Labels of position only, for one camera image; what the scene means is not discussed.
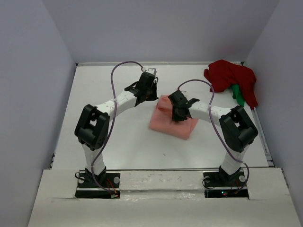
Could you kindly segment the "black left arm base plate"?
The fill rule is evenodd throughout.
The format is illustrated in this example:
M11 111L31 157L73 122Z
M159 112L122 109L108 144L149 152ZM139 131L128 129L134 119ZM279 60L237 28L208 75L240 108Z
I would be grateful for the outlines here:
M89 179L84 171L75 173L77 186L75 197L78 199L119 199L120 198L120 172L109 171L99 187L93 179Z

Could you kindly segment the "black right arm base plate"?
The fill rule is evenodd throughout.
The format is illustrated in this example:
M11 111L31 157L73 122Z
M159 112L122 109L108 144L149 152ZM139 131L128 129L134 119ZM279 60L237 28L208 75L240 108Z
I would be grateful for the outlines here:
M202 185L205 189L205 198L249 198L247 186L244 186L246 177L242 170L229 182L219 177L219 172L204 172Z

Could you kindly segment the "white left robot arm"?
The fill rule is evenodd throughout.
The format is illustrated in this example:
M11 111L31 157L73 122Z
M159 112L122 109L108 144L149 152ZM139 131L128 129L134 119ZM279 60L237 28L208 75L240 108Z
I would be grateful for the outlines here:
M156 69L148 68L139 80L126 87L122 93L103 104L84 106L75 128L75 136L84 150L87 166L85 179L93 186L101 186L106 177L106 166L100 151L109 139L109 125L124 111L145 101L155 101L157 96Z

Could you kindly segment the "pink t shirt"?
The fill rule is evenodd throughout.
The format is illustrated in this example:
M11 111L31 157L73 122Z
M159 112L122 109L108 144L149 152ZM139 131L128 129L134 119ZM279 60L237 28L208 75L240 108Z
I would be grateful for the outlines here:
M183 140L190 135L198 123L198 119L188 118L185 121L172 120L172 104L168 96L161 95L150 119L149 128Z

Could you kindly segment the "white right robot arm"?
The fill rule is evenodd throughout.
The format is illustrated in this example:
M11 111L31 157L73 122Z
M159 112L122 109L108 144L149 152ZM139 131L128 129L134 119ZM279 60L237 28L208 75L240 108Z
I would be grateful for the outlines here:
M206 104L199 99L188 100L177 90L168 96L172 104L172 120L181 122L188 119L199 119L210 122L226 155L218 171L204 174L203 184L207 189L215 187L245 187L248 175L241 171L245 166L244 155L258 135L258 130L245 109L238 105L234 108L223 108Z

